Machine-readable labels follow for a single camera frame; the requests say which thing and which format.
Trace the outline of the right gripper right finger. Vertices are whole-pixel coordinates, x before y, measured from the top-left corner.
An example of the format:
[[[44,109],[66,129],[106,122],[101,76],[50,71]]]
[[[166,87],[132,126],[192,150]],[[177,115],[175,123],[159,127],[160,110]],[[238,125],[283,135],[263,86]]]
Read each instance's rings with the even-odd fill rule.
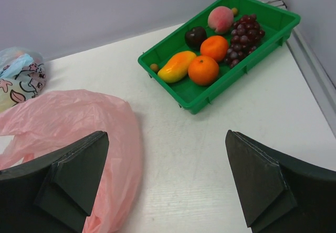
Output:
[[[335,232],[335,171],[232,130],[225,145],[252,232]]]

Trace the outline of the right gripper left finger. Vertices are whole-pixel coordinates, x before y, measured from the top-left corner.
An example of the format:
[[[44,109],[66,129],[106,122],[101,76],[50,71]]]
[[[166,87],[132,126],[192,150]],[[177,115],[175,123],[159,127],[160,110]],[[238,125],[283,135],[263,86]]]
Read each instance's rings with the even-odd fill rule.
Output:
[[[1,232],[82,232],[91,215],[109,139],[96,131],[1,170]]]

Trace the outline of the pink plastic bag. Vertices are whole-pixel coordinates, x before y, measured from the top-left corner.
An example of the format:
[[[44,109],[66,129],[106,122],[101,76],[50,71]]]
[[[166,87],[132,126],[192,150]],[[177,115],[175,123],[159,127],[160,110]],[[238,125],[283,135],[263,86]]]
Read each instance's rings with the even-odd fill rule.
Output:
[[[128,102],[88,90],[52,91],[1,113],[1,135],[13,139],[1,168],[28,162],[95,131],[109,138],[107,160],[84,232],[116,232],[125,223],[142,180],[139,124]]]

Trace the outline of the orange tangerine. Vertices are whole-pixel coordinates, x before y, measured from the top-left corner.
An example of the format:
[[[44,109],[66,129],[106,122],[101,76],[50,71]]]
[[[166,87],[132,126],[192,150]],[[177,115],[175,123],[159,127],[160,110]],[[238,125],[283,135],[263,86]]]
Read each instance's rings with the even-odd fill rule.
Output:
[[[199,86],[209,86],[218,74],[219,65],[209,56],[197,56],[188,67],[189,78]]]
[[[208,37],[202,42],[200,54],[203,56],[209,56],[216,62],[221,62],[224,60],[228,49],[229,43],[227,39],[220,35],[215,35]]]

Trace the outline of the dark red grape bunch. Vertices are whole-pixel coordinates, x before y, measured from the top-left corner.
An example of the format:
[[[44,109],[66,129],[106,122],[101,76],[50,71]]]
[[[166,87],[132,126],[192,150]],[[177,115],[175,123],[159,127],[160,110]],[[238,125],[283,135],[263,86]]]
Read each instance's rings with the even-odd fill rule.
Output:
[[[231,69],[252,54],[266,35],[256,14],[244,15],[232,26],[229,49],[224,63]]]

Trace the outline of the yellow orange mango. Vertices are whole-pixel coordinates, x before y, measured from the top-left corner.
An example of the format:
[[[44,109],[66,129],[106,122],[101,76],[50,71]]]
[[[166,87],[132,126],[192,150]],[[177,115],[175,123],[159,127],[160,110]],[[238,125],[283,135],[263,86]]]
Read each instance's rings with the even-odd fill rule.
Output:
[[[188,67],[196,56],[196,53],[188,50],[176,53],[158,71],[158,77],[166,83],[175,83],[180,81],[187,75]]]

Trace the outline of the dark red plum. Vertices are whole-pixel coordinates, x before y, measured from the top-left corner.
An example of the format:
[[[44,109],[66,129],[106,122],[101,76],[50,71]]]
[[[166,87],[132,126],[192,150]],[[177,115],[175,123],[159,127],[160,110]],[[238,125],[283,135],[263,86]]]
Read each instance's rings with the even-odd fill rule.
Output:
[[[187,31],[184,40],[187,46],[193,50],[200,50],[201,44],[207,39],[207,33],[204,27],[197,26]]]

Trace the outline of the pink peach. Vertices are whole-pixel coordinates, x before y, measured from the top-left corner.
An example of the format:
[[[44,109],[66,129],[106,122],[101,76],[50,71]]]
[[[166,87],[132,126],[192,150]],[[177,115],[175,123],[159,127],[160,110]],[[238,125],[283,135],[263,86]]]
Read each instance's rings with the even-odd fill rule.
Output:
[[[234,14],[232,10],[225,6],[214,8],[207,20],[207,24],[217,34],[226,33],[234,22]]]

